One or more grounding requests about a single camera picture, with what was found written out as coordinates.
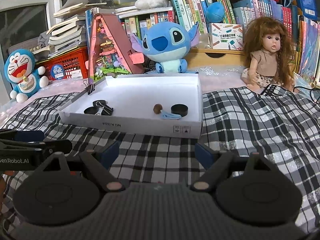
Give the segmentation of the brown walnut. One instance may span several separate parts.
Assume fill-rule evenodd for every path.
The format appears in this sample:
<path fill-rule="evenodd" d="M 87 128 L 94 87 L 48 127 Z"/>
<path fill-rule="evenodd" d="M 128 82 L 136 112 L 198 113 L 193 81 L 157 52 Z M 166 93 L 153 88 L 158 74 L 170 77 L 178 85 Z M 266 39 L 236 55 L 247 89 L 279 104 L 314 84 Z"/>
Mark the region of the brown walnut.
<path fill-rule="evenodd" d="M 154 112 L 155 114 L 161 114 L 162 109 L 163 109 L 162 105 L 158 103 L 158 104 L 155 104 L 155 105 L 154 105 L 154 107 L 153 107 L 153 112 Z"/>

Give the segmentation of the black binder clip in box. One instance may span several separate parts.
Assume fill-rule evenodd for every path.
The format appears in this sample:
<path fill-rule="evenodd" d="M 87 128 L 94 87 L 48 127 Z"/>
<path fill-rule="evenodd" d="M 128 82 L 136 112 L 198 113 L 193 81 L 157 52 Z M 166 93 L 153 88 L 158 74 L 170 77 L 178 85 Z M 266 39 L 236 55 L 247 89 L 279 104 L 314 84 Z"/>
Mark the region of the black binder clip in box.
<path fill-rule="evenodd" d="M 111 116 L 114 109 L 107 105 L 105 100 L 93 101 L 93 106 L 101 109 L 101 115 Z"/>

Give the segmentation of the white cardboard box tray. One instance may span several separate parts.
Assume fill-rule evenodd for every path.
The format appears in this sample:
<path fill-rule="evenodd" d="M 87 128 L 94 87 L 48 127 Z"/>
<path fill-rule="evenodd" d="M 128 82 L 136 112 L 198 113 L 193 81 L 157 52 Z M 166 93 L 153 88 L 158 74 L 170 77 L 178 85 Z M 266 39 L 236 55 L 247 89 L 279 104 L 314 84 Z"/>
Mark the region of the white cardboard box tray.
<path fill-rule="evenodd" d="M 93 101 L 105 100 L 111 116 L 84 114 Z M 188 114 L 165 120 L 153 112 L 155 104 L 171 112 L 175 104 L 187 105 Z M 174 138 L 198 139 L 201 135 L 203 102 L 197 74 L 133 74 L 107 76 L 95 84 L 90 95 L 84 90 L 58 109 L 61 121 L 81 127 Z"/>

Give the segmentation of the black white plaid cloth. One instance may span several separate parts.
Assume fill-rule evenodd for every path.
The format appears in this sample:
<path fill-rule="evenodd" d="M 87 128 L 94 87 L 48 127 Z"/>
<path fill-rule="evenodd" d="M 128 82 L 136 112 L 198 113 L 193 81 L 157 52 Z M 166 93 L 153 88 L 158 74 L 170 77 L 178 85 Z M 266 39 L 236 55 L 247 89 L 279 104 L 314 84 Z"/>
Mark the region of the black white plaid cloth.
<path fill-rule="evenodd" d="M 4 128 L 41 130 L 47 139 L 68 139 L 72 154 L 119 142 L 111 166 L 118 179 L 143 183 L 192 183 L 203 167 L 195 158 L 194 139 L 109 132 L 63 124 L 57 109 L 74 94 L 30 103 L 4 123 Z M 199 143 L 242 157 L 259 152 L 300 189 L 303 202 L 296 224 L 305 232 L 319 227 L 319 105 L 273 86 L 263 94 L 230 88 L 203 96 Z"/>

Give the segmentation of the black binder clip on rim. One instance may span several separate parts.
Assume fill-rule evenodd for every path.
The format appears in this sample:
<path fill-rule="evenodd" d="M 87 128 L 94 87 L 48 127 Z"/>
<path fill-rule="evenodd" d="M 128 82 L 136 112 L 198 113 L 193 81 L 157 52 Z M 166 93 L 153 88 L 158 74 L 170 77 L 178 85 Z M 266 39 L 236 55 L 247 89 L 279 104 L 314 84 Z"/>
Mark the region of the black binder clip on rim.
<path fill-rule="evenodd" d="M 85 79 L 83 81 L 83 84 L 85 85 L 85 91 L 88 95 L 94 92 L 95 90 L 95 81 L 92 78 Z"/>

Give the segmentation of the Doraemon plush toy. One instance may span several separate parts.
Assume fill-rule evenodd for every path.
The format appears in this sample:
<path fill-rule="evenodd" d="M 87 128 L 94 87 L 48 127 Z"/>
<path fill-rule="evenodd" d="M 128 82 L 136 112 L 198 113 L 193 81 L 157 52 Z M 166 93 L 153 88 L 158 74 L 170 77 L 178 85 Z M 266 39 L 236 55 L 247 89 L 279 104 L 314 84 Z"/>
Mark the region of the Doraemon plush toy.
<path fill-rule="evenodd" d="M 41 88 L 47 87 L 49 79 L 45 73 L 43 66 L 35 69 L 35 57 L 31 51 L 13 51 L 4 65 L 6 79 L 15 86 L 10 92 L 11 99 L 24 103 Z"/>

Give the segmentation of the red plastic crate left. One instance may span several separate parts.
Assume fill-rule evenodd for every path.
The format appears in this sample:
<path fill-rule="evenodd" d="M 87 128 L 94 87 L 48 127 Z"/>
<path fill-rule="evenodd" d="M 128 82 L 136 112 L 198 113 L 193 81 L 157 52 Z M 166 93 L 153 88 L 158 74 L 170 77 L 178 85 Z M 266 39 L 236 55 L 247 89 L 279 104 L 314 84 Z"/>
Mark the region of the red plastic crate left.
<path fill-rule="evenodd" d="M 88 78 L 87 61 L 87 47 L 79 47 L 51 59 L 37 62 L 35 66 L 43 66 L 46 69 L 45 76 L 49 81 L 86 79 Z"/>

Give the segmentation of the wooden drawer box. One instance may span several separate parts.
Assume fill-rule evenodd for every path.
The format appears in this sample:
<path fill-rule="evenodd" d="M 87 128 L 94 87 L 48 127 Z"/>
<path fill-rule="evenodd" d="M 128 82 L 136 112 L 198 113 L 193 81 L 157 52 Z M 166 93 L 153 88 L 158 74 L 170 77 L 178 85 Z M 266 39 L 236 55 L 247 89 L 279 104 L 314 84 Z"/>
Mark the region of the wooden drawer box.
<path fill-rule="evenodd" d="M 184 57 L 189 69 L 204 66 L 244 66 L 245 56 L 239 50 L 199 49 L 192 48 Z"/>

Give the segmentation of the pink triangular diorama house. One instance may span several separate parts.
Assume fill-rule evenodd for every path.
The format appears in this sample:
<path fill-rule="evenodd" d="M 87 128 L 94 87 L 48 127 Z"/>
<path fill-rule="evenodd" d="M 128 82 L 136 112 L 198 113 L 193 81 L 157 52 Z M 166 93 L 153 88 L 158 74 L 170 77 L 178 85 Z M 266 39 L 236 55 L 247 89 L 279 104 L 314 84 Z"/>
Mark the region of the pink triangular diorama house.
<path fill-rule="evenodd" d="M 136 52 L 115 14 L 96 14 L 89 39 L 88 83 L 106 76 L 143 74 L 144 55 Z"/>

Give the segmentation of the stack of books left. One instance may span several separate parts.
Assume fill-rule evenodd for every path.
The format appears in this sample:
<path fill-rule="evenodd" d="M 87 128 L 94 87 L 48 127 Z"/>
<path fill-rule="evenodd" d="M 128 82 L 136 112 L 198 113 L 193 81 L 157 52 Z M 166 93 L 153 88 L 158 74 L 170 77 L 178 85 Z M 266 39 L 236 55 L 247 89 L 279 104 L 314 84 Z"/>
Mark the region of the stack of books left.
<path fill-rule="evenodd" d="M 107 3 L 67 0 L 61 9 L 54 13 L 54 17 L 62 21 L 42 33 L 38 38 L 37 46 L 30 48 L 30 51 L 36 57 L 41 53 L 45 57 L 54 57 L 85 44 L 87 41 L 85 12 L 98 5 L 105 6 Z"/>

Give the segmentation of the white pencil pattern box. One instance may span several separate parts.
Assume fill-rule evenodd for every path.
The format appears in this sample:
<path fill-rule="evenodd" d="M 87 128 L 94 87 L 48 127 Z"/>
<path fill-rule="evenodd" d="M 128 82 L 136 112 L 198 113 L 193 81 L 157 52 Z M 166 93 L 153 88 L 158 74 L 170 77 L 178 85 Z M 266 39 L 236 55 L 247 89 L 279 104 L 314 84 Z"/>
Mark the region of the white pencil pattern box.
<path fill-rule="evenodd" d="M 212 49 L 243 50 L 243 29 L 241 24 L 211 23 L 209 29 Z"/>

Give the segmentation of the blue Stitch plush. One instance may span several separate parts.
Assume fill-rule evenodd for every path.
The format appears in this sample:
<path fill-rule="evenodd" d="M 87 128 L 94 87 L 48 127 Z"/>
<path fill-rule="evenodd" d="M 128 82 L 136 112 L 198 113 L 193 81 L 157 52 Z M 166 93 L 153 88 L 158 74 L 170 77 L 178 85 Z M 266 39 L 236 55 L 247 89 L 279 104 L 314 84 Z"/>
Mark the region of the blue Stitch plush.
<path fill-rule="evenodd" d="M 199 24 L 189 31 L 174 22 L 160 22 L 148 29 L 143 38 L 132 34 L 130 41 L 136 52 L 143 53 L 155 63 L 159 74 L 187 73 L 188 63 L 184 57 L 199 43 Z"/>

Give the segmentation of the brown haired baby doll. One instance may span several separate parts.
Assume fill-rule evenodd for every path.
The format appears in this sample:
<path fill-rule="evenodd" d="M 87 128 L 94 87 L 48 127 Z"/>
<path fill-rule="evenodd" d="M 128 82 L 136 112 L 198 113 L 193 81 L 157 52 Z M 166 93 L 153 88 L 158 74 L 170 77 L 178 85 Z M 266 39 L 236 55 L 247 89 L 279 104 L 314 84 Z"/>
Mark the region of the brown haired baby doll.
<path fill-rule="evenodd" d="M 260 17 L 247 27 L 244 36 L 246 68 L 241 79 L 247 88 L 258 91 L 270 84 L 293 90 L 290 62 L 294 59 L 290 35 L 278 20 Z"/>

